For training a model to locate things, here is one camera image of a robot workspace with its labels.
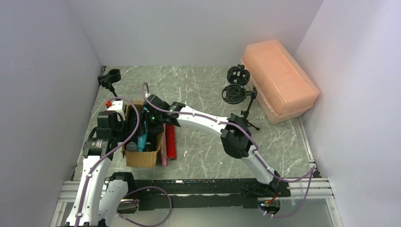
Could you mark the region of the red glitter microphone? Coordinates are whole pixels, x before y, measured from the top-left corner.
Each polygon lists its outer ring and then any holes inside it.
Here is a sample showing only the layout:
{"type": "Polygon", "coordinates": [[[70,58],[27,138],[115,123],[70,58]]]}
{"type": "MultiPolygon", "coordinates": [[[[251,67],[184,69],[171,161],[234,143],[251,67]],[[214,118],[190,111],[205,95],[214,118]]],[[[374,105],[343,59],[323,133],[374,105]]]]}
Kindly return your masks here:
{"type": "Polygon", "coordinates": [[[176,139],[175,139],[175,126],[166,125],[166,155],[168,160],[176,160],[176,139]]]}

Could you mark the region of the blue microphone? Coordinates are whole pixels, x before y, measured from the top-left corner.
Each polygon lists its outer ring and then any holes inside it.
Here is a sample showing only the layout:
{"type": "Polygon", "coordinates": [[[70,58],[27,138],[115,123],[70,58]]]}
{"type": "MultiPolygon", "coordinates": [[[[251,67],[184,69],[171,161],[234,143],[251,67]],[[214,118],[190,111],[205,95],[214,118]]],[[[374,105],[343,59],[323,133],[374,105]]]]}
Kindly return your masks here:
{"type": "Polygon", "coordinates": [[[142,152],[145,150],[145,146],[147,143],[147,137],[148,137],[148,127],[147,127],[147,108],[143,107],[143,110],[141,111],[140,117],[139,117],[139,128],[138,128],[138,140],[137,140],[137,145],[138,145],[138,152],[142,152]]]}

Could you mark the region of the pink microphone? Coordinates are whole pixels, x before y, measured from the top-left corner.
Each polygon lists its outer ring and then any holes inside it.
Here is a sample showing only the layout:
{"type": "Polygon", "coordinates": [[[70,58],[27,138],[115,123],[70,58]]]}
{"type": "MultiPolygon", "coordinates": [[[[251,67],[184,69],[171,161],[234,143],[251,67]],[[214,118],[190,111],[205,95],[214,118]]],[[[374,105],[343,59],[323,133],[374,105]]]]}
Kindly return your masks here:
{"type": "Polygon", "coordinates": [[[166,155],[166,125],[163,124],[163,132],[162,132],[162,139],[161,139],[161,150],[160,156],[162,161],[162,166],[167,166],[167,155],[166,155]]]}

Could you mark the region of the cardboard box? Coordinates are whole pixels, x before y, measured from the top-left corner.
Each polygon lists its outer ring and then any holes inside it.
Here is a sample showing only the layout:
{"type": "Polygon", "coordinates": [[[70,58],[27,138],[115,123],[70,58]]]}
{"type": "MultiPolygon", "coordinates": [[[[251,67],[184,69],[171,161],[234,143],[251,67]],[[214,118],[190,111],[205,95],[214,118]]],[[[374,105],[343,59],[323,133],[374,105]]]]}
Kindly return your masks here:
{"type": "Polygon", "coordinates": [[[135,134],[122,147],[122,156],[126,166],[135,168],[153,168],[164,148],[164,132],[151,126],[154,119],[147,112],[142,101],[132,101],[139,115],[132,106],[126,108],[128,133],[131,134],[138,126],[135,134]]]}

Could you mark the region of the black clip round-base stand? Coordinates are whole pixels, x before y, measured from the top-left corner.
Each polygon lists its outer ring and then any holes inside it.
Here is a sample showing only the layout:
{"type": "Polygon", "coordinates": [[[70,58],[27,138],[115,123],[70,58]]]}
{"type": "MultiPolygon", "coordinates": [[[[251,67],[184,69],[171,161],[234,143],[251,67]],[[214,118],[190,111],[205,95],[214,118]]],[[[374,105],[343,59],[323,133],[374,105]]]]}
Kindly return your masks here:
{"type": "Polygon", "coordinates": [[[119,69],[111,69],[107,74],[97,77],[99,85],[109,90],[114,97],[117,97],[117,94],[113,84],[119,82],[121,79],[122,76],[119,69]]]}

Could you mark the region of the black shock-mount round-base stand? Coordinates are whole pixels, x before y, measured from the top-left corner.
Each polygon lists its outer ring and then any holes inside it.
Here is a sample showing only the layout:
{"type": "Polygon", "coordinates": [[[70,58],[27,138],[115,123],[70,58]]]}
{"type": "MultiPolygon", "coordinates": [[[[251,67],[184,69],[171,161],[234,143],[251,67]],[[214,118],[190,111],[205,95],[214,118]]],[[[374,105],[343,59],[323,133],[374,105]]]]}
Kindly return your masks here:
{"type": "Polygon", "coordinates": [[[227,81],[230,84],[246,85],[250,80],[250,72],[243,64],[230,67],[227,71],[227,81]]]}

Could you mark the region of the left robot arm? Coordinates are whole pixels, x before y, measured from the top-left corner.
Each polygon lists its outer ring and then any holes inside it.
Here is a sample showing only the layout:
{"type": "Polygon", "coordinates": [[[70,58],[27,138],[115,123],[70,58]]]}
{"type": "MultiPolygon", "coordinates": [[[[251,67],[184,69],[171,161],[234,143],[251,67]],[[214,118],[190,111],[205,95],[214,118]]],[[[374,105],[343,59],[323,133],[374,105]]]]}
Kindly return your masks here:
{"type": "Polygon", "coordinates": [[[103,193],[104,180],[118,143],[129,140],[125,111],[108,108],[97,115],[97,126],[83,145],[83,170],[65,227],[108,227],[121,199],[135,187],[128,172],[115,172],[103,193]]]}

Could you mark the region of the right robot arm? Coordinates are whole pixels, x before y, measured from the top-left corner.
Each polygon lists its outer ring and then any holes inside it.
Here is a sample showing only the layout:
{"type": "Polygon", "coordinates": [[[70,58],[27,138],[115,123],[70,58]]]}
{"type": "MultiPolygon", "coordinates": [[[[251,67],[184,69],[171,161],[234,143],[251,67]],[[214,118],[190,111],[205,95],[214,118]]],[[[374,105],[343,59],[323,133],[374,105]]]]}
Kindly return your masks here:
{"type": "Polygon", "coordinates": [[[259,146],[239,116],[214,116],[178,102],[169,105],[149,93],[144,94],[144,101],[157,123],[195,128],[220,138],[226,154],[245,163],[263,190],[273,193],[279,190],[280,175],[262,158],[259,146]]]}

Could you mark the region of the black silver-head microphone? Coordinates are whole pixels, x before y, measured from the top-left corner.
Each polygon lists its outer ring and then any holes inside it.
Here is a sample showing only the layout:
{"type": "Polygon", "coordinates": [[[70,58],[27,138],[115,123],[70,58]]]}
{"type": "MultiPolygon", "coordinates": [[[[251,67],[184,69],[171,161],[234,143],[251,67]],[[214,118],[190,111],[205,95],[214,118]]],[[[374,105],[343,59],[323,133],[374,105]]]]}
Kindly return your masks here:
{"type": "MultiPolygon", "coordinates": [[[[127,121],[127,135],[131,135],[133,130],[136,127],[137,123],[137,116],[131,116],[129,120],[127,121]]],[[[138,151],[138,145],[137,145],[137,134],[135,133],[131,139],[125,144],[125,150],[127,152],[137,152],[138,151]]]]}

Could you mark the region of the orange plastic storage box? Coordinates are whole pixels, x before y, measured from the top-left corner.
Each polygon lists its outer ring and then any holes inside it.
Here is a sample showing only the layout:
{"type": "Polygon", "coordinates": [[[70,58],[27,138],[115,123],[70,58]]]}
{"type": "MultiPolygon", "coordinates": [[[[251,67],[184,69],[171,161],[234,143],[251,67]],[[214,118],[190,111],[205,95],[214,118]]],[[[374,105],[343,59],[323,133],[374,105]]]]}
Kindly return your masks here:
{"type": "Polygon", "coordinates": [[[272,124],[301,116],[311,109],[319,90],[278,40],[246,47],[241,63],[250,72],[248,85],[272,124]]]}

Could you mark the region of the black base frame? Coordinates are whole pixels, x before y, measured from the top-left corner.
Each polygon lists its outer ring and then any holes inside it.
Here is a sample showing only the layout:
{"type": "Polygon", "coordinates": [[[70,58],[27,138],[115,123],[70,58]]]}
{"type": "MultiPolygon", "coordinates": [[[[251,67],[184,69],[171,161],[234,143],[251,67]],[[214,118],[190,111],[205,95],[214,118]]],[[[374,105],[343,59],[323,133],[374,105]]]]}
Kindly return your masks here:
{"type": "Polygon", "coordinates": [[[262,200],[291,195],[288,183],[270,188],[254,178],[135,180],[128,192],[124,200],[135,202],[140,211],[169,207],[256,209],[262,200]]]}

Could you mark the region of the aluminium rail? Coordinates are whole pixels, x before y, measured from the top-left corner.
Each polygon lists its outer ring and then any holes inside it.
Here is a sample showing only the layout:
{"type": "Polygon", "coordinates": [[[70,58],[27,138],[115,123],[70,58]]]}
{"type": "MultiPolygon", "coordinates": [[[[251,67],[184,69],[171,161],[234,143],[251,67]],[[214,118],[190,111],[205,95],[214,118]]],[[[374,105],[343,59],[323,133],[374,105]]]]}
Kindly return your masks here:
{"type": "MultiPolygon", "coordinates": [[[[290,190],[290,199],[302,199],[306,192],[308,180],[303,179],[299,182],[290,183],[288,189],[290,190]]],[[[65,212],[67,204],[75,201],[79,187],[79,181],[64,181],[60,195],[58,197],[56,209],[53,214],[53,218],[50,226],[56,227],[62,224],[62,218],[67,217],[68,214],[65,212]]],[[[334,194],[327,178],[314,178],[311,181],[308,199],[323,199],[326,201],[328,206],[330,220],[334,227],[342,227],[343,222],[341,220],[337,204],[334,198],[334,194]]]]}

